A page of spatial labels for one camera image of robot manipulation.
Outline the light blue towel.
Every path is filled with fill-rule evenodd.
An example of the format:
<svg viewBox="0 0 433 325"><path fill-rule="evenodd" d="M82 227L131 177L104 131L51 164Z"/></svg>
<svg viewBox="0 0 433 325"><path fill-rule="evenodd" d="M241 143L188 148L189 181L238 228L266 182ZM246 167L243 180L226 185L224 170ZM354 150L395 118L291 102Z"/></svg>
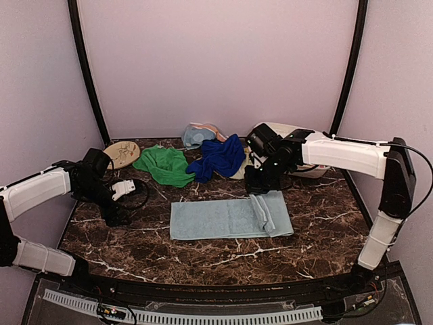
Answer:
<svg viewBox="0 0 433 325"><path fill-rule="evenodd" d="M170 212L172 240L275 238L294 228L280 191L231 200L174 202Z"/></svg>

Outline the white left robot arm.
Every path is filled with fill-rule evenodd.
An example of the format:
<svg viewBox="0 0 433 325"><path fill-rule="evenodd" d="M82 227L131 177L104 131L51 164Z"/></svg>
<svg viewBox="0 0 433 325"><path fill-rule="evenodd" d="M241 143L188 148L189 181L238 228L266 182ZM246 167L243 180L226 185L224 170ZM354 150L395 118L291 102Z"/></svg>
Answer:
<svg viewBox="0 0 433 325"><path fill-rule="evenodd" d="M1 187L1 266L69 278L69 284L79 294L90 295L95 290L95 279L87 274L85 260L19 237L13 233L11 224L27 211L66 194L96 204L108 226L125 224L126 209L119 200L134 192L137 186L132 180L105 185L103 177L113 165L106 153L91 148L78 162L61 160L39 173Z"/></svg>

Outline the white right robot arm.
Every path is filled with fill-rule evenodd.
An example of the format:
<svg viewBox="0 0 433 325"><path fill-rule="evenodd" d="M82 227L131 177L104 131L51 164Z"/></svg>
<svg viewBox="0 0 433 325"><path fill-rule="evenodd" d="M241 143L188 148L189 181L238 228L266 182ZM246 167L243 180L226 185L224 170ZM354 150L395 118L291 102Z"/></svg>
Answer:
<svg viewBox="0 0 433 325"><path fill-rule="evenodd" d="M261 123L251 130L246 143L258 159L257 165L245 168L249 194L276 190L284 173L297 173L305 165L344 169L382 180L378 215L345 280L350 293L361 293L412 211L416 176L405 141L396 137L391 142L368 142L312 129L280 134Z"/></svg>

